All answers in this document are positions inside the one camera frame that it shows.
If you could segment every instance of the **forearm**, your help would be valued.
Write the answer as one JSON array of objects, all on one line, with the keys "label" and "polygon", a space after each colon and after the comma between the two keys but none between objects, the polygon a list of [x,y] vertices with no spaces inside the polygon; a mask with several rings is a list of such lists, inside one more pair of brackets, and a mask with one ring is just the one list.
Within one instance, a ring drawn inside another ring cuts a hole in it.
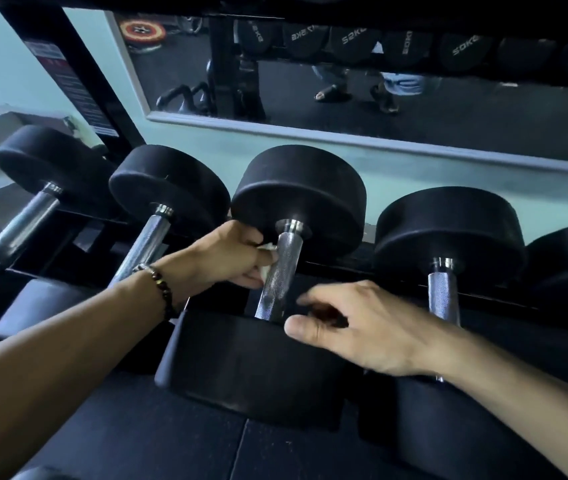
[{"label": "forearm", "polygon": [[471,333],[443,340],[439,372],[568,476],[568,384]]},{"label": "forearm", "polygon": [[155,283],[136,273],[0,342],[0,478],[28,461],[163,315]]}]

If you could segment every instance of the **light green wall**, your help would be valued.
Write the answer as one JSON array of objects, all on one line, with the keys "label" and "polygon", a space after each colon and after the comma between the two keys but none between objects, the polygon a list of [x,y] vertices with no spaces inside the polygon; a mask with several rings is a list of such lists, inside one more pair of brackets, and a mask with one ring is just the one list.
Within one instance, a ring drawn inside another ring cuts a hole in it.
[{"label": "light green wall", "polygon": [[[192,154],[211,167],[231,192],[257,153],[291,143],[276,137],[148,121],[104,14],[80,9],[66,12],[147,143],[165,144]],[[1,16],[0,104],[64,110],[79,116]],[[360,172],[368,190],[367,222],[372,224],[387,204],[407,193],[440,185],[467,185],[508,199],[518,212],[527,242],[568,226],[567,173],[336,144],[308,144],[336,153]]]}]

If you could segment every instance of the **beaded bracelet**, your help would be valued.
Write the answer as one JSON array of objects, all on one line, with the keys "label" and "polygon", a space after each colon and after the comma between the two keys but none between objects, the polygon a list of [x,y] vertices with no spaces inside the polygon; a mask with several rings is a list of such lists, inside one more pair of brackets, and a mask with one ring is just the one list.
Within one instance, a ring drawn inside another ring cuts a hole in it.
[{"label": "beaded bracelet", "polygon": [[173,308],[173,292],[170,288],[168,288],[167,282],[164,281],[162,274],[156,268],[148,264],[138,264],[135,268],[133,268],[133,272],[142,270],[150,273],[151,278],[161,291],[162,299],[166,304],[164,307],[164,320],[170,320],[176,315],[175,309]]}]

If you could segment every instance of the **person's left hand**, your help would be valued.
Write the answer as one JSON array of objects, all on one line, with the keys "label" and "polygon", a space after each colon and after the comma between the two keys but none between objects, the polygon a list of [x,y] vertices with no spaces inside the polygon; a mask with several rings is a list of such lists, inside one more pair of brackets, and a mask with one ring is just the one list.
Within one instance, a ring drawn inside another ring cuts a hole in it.
[{"label": "person's left hand", "polygon": [[192,258],[195,289],[191,294],[201,293],[220,281],[259,289],[264,285],[259,267],[270,266],[277,260],[275,251],[257,249],[263,240],[262,233],[254,227],[229,221],[195,241],[186,250],[165,256],[157,264],[170,284],[172,263],[175,262],[176,266],[180,261],[184,263],[175,258]]}]

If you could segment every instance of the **dumbbell handle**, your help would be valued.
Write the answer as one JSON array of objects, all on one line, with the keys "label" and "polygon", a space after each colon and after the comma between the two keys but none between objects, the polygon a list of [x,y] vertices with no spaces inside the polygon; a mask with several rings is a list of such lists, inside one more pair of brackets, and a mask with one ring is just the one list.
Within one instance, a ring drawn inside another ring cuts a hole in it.
[{"label": "dumbbell handle", "polygon": [[138,264],[148,264],[155,260],[156,252],[162,245],[164,237],[171,228],[168,217],[173,215],[173,210],[165,205],[160,205],[144,225],[130,251],[120,264],[115,276],[109,283],[109,288],[128,278]]},{"label": "dumbbell handle", "polygon": [[47,184],[31,199],[19,214],[0,232],[0,268],[10,264],[24,244],[40,229],[41,225],[59,205],[62,193],[55,184]]},{"label": "dumbbell handle", "polygon": [[271,266],[264,282],[256,318],[284,323],[286,295],[295,276],[304,232],[304,224],[299,221],[291,219],[283,223],[283,232],[278,238],[278,260]]},{"label": "dumbbell handle", "polygon": [[[429,311],[453,325],[460,325],[457,278],[451,260],[434,260],[432,273],[429,274]],[[444,382],[440,376],[436,379]]]}]

